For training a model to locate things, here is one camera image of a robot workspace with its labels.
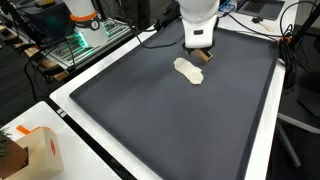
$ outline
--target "dark floor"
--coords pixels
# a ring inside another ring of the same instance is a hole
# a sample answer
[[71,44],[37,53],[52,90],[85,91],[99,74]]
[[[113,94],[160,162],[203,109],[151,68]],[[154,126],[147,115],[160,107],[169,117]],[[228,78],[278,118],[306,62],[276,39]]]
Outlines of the dark floor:
[[[112,3],[113,1],[110,2],[113,15],[117,15],[115,4]],[[151,0],[151,17],[159,16],[161,9],[164,9],[168,2],[170,0]],[[312,71],[320,72],[320,55],[312,46],[313,40],[306,38],[304,48],[307,51]],[[301,50],[297,52],[300,59],[303,58],[302,55]],[[31,96],[30,85],[23,73],[25,62],[26,59],[17,55],[11,48],[0,49],[0,125],[8,123],[35,104]],[[64,82],[45,83],[39,75],[37,77],[40,86],[45,90],[45,92],[37,90],[39,99],[50,102],[48,95],[62,86]],[[289,124],[283,126],[301,160],[302,167],[300,169],[293,167],[278,137],[274,136],[267,179],[320,180],[320,136]]]

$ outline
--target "black mat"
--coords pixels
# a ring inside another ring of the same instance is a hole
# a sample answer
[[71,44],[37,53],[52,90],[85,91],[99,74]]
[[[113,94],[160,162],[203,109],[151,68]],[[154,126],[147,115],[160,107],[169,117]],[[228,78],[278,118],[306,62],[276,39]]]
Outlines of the black mat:
[[[182,34],[177,20],[145,44]],[[164,179],[243,179],[278,55],[267,40],[220,29],[215,37],[208,64],[182,42],[138,46],[71,98]],[[202,85],[174,70],[177,57],[203,70]]]

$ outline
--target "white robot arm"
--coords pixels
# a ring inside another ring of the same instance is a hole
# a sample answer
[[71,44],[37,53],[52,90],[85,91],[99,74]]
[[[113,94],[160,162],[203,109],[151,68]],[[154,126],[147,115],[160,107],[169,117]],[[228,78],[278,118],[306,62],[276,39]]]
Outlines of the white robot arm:
[[213,44],[219,0],[177,0],[180,4],[186,48],[208,48]]
[[108,35],[91,0],[64,0],[71,12],[71,19],[74,21],[78,32],[85,41],[87,47],[96,47],[107,43]]

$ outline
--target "cable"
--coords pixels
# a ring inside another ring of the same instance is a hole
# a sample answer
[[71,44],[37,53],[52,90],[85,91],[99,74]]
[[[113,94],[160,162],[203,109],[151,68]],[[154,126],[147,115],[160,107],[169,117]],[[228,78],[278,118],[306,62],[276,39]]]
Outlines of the cable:
[[177,43],[179,43],[183,38],[184,38],[184,35],[181,36],[180,38],[178,38],[175,42],[173,43],[170,43],[170,44],[164,44],[164,45],[157,45],[157,46],[146,46],[145,44],[142,43],[142,41],[140,40],[139,36],[136,34],[136,32],[133,30],[133,27],[131,26],[130,22],[128,21],[127,19],[127,16],[126,14],[124,13],[124,10],[123,10],[123,7],[120,6],[121,8],[121,14],[123,15],[126,23],[128,24],[130,30],[131,30],[131,33],[138,39],[139,43],[141,44],[142,47],[146,48],[146,49],[158,49],[158,48],[166,48],[166,47],[170,47],[170,46],[174,46],[176,45]]
[[108,2],[105,1],[105,0],[102,0],[102,2],[104,2],[104,3],[107,5],[107,8],[108,8],[108,11],[109,11],[111,20],[112,20],[115,24],[117,24],[117,22],[113,19],[113,16],[112,16],[112,14],[111,14],[111,9],[110,9],[110,6],[109,6]]
[[29,83],[30,83],[30,86],[31,86],[33,99],[34,99],[34,101],[35,101],[36,103],[38,102],[38,99],[37,99],[37,96],[36,96],[36,91],[35,91],[35,89],[34,89],[33,82],[32,82],[32,80],[31,80],[31,77],[30,77],[29,73],[28,73],[27,67],[28,67],[28,64],[30,63],[31,59],[32,59],[33,57],[35,57],[35,56],[40,55],[41,51],[42,51],[42,50],[40,50],[40,51],[38,51],[37,53],[33,54],[33,55],[27,60],[26,64],[24,65],[24,68],[23,68],[24,73],[25,73],[25,75],[27,76],[27,79],[28,79],[28,81],[29,81]]
[[233,4],[230,4],[229,6],[231,6],[232,9],[231,9],[230,11],[228,11],[228,12],[221,11],[220,8],[219,8],[219,12],[224,12],[221,17],[218,17],[219,19],[220,19],[220,18],[223,18],[223,17],[226,17],[227,15],[229,15],[229,14],[236,8],[236,6],[233,5]]
[[[255,32],[250,32],[250,31],[233,31],[233,32],[244,33],[244,34],[256,34],[256,35],[259,35],[259,34],[255,33]],[[275,42],[278,42],[278,41],[277,41],[276,39],[274,39],[274,38],[271,38],[271,37],[268,37],[268,38],[270,38],[270,40],[273,40],[273,41],[275,41]]]
[[18,40],[20,42],[20,45],[22,45],[22,41],[20,39],[20,33],[19,33],[19,30],[18,30],[18,27],[17,27],[17,23],[16,23],[16,20],[13,19],[13,16],[12,16],[12,20],[13,20],[13,26],[14,26],[14,28],[16,30],[16,33],[17,33]]
[[291,8],[292,6],[295,6],[295,5],[298,5],[298,4],[303,4],[303,3],[307,3],[307,4],[312,4],[313,6],[317,6],[315,3],[313,3],[313,2],[311,2],[311,1],[300,1],[300,2],[297,2],[297,3],[293,3],[293,4],[291,4],[290,6],[288,6],[284,11],[283,11],[283,13],[282,13],[282,15],[281,15],[281,17],[280,17],[280,31],[281,31],[281,34],[282,34],[282,37],[284,37],[285,36],[285,34],[284,34],[284,32],[283,32],[283,28],[282,28],[282,20],[283,20],[283,16],[284,16],[284,14],[287,12],[287,10],[289,9],[289,8]]
[[234,18],[231,14],[228,14],[228,16],[230,16],[235,22],[237,22],[237,23],[238,23],[239,25],[241,25],[242,27],[244,27],[244,28],[246,28],[246,29],[248,29],[248,30],[250,30],[250,31],[252,31],[252,32],[255,32],[255,33],[259,34],[259,35],[266,36],[266,37],[269,37],[269,38],[271,38],[271,37],[282,37],[281,35],[264,34],[264,33],[258,32],[258,31],[256,31],[256,30],[253,30],[253,29],[247,27],[246,25],[242,24],[242,23],[239,22],[236,18]]
[[76,77],[77,76],[77,69],[76,69],[76,62],[74,60],[74,55],[73,55],[73,52],[72,52],[72,49],[71,49],[69,43],[67,41],[65,41],[65,43],[67,44],[67,46],[68,46],[68,48],[70,50],[71,56],[72,56],[73,69],[74,69],[73,72],[74,72],[74,77]]
[[224,8],[224,7],[226,7],[226,6],[228,6],[228,5],[230,5],[229,3],[230,3],[230,1],[231,0],[227,0],[226,2],[224,2],[222,5],[220,5],[219,7],[218,7],[218,11],[220,11],[222,8]]
[[282,21],[283,21],[283,16],[287,12],[289,8],[292,6],[298,5],[298,4],[312,4],[313,6],[316,6],[315,3],[310,2],[310,1],[301,1],[297,3],[293,3],[290,6],[288,6],[282,13],[280,17],[280,31],[282,34],[282,38],[279,40],[279,54],[280,58],[285,62],[285,68],[286,68],[286,73],[285,73],[285,79],[284,79],[284,92],[285,94],[288,94],[294,90],[294,85],[296,82],[296,76],[297,76],[297,64],[299,64],[302,69],[305,72],[309,72],[309,62],[307,59],[307,56],[305,56],[305,60],[307,61],[308,68],[305,68],[305,66],[298,60],[298,58],[295,56],[294,52],[292,49],[289,47],[289,42],[292,36],[293,36],[293,25],[289,24],[287,29],[283,31],[282,27]]
[[68,28],[67,28],[67,31],[66,31],[66,33],[65,33],[63,38],[61,38],[59,40],[56,40],[56,41],[53,41],[53,42],[47,42],[47,43],[48,44],[56,44],[56,43],[59,43],[59,42],[62,42],[62,41],[67,41],[66,37],[67,37],[67,34],[68,34],[70,28],[71,28],[71,22],[68,23]]
[[38,62],[38,64],[36,65],[35,69],[34,69],[34,73],[33,73],[33,79],[34,82],[36,84],[36,86],[38,87],[38,89],[40,91],[42,91],[43,93],[46,93],[44,90],[42,90],[42,88],[39,86],[38,81],[37,81],[37,71],[39,69],[40,64],[42,63],[42,61],[52,52],[54,51],[61,43],[56,44],[52,49],[50,49]]
[[[312,6],[312,8],[311,8],[311,10],[310,10],[310,13],[309,13],[309,17],[311,16],[314,8],[315,8],[315,6]],[[301,37],[301,41],[302,41],[302,42],[304,41],[304,37],[305,37],[305,35],[303,35],[303,36]],[[302,45],[302,43],[300,43],[299,46],[298,46],[294,51],[299,50],[299,48],[301,47],[301,45]]]

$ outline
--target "desk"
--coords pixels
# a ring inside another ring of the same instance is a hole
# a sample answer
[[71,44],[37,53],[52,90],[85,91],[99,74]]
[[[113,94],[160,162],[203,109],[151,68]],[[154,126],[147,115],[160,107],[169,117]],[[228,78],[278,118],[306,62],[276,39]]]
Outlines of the desk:
[[[295,2],[297,2],[297,0],[286,1],[284,8]],[[296,10],[297,7],[293,7],[287,12],[287,15],[284,17],[283,21],[284,27],[286,27],[288,24],[294,24]],[[237,13],[232,13],[232,15],[252,29],[263,33],[268,33],[264,30],[263,27],[253,24],[251,22],[252,17]],[[278,29],[279,19],[280,18],[278,18],[278,20],[275,22],[267,20],[265,21],[266,24],[272,26],[275,29],[274,34],[280,34],[280,29]],[[247,31],[240,25],[236,24],[236,22],[234,22],[230,17],[221,19],[219,27],[229,30]],[[145,32],[140,34],[139,37],[141,41],[144,41],[154,33],[155,32]],[[138,40],[132,39],[127,44],[123,45],[112,54],[102,59],[100,62],[98,62],[82,74],[78,75],[78,77],[74,78],[72,81],[62,86],[57,91],[53,92],[50,95],[50,98],[55,103],[57,103],[81,127],[83,127],[87,133],[89,133],[106,151],[108,151],[115,159],[117,159],[137,179],[160,179],[159,176],[157,176],[137,157],[135,157],[131,152],[124,148],[114,137],[112,137],[107,131],[105,131],[100,125],[98,125],[69,97],[71,92],[73,92],[86,81],[97,75],[110,64],[117,61],[120,57],[122,57],[122,55],[128,53],[137,45],[139,45]],[[284,74],[284,69],[280,65],[277,65],[270,84],[265,107],[261,116],[256,139],[248,164],[246,173],[246,179],[248,180],[265,179],[277,119],[277,112],[279,108]]]
[[18,125],[27,129],[46,126],[57,134],[64,171],[52,180],[121,179],[45,102],[36,104],[4,126],[13,140],[23,137],[15,129]]

